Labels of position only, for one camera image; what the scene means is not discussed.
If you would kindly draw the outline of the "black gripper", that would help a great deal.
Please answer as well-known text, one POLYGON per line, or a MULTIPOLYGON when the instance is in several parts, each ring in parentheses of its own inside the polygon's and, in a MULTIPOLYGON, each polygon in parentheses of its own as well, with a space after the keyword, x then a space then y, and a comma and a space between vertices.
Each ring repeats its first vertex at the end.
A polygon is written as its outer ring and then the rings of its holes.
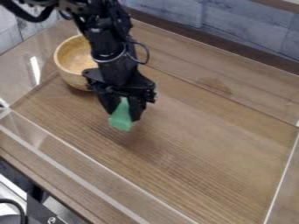
POLYGON ((98 94, 98 100, 113 114, 121 103, 121 98, 129 100, 129 112, 133 122, 142 119, 146 104, 155 103, 155 82, 142 75, 135 43, 125 44, 122 53, 110 60, 97 60, 98 67, 86 69, 82 74, 89 87, 98 94))

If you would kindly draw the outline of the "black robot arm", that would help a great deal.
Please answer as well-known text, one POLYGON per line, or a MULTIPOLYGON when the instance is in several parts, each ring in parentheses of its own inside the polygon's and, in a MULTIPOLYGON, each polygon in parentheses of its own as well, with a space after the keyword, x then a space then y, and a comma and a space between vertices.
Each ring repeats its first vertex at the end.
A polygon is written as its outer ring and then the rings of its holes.
POLYGON ((97 68, 82 74, 89 88, 109 114, 114 114, 123 100, 129 104, 129 118, 137 122, 146 107, 155 102, 155 83, 142 75, 139 67, 147 62, 137 57, 141 44, 131 36, 131 16, 118 0, 0 0, 3 6, 23 20, 41 23, 54 11, 71 20, 91 47, 97 68))

